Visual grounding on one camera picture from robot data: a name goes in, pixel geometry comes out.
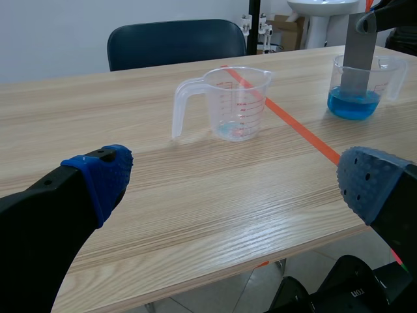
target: blue rubber fingertip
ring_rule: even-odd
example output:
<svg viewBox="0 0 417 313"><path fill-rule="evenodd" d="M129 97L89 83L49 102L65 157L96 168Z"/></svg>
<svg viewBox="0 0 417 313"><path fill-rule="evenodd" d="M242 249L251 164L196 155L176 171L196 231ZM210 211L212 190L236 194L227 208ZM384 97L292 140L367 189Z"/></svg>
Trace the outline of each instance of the blue rubber fingertip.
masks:
<svg viewBox="0 0 417 313"><path fill-rule="evenodd" d="M132 152L123 145L107 145L102 149L115 149L116 157L105 162L97 157L78 155L64 160L61 165L73 166L83 173L94 210L98 227L110 217L117 198L126 189L133 166Z"/></svg>
<svg viewBox="0 0 417 313"><path fill-rule="evenodd" d="M352 147L342 153L338 164L341 195L365 224L370 225L411 163L380 150Z"/></svg>

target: empty measuring cup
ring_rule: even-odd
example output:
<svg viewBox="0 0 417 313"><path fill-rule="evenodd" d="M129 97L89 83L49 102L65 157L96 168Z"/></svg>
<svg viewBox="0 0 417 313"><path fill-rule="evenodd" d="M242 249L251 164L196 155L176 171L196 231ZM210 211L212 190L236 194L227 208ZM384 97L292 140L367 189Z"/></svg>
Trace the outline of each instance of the empty measuring cup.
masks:
<svg viewBox="0 0 417 313"><path fill-rule="evenodd" d="M271 72L248 67L222 67L182 82L175 92L172 137L181 135L187 99L204 93L212 131L239 142L254 137L261 124Z"/></svg>
<svg viewBox="0 0 417 313"><path fill-rule="evenodd" d="M374 56L371 70L344 67L343 55L334 58L327 105L346 119L366 119L386 93L394 101L403 85L407 62L391 56Z"/></svg>

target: floor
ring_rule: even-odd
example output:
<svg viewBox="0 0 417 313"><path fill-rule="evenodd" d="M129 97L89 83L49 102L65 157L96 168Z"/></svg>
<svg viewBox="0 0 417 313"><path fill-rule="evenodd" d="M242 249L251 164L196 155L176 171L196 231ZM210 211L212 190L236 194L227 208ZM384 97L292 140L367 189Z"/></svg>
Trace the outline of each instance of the floor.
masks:
<svg viewBox="0 0 417 313"><path fill-rule="evenodd" d="M367 231L287 259L285 276L298 279L309 293L320 286L336 260L357 256L372 269L394 261L388 245ZM190 290L154 303L156 313L263 313L268 310L281 281L276 265ZM143 306L126 313L147 313Z"/></svg>

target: sink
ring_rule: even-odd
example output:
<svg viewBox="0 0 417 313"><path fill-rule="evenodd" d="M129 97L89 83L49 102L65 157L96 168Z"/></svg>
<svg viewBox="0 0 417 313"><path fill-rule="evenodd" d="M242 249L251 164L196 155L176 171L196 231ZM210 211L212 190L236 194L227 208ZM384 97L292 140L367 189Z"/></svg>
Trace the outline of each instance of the sink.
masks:
<svg viewBox="0 0 417 313"><path fill-rule="evenodd" d="M352 13L359 0L287 0L287 2L299 15L310 17L306 42L306 49L310 49L324 47L331 16Z"/></svg>
<svg viewBox="0 0 417 313"><path fill-rule="evenodd" d="M331 16L349 14L358 0L287 0L297 13L308 16Z"/></svg>

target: chair backrest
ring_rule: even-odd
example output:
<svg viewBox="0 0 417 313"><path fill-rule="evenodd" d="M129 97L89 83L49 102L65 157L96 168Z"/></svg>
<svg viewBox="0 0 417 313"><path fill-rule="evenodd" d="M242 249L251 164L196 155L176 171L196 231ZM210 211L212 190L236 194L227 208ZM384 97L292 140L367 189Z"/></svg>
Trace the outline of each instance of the chair backrest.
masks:
<svg viewBox="0 0 417 313"><path fill-rule="evenodd" d="M240 57L240 28L225 20L192 20L122 26L109 37L110 70Z"/></svg>

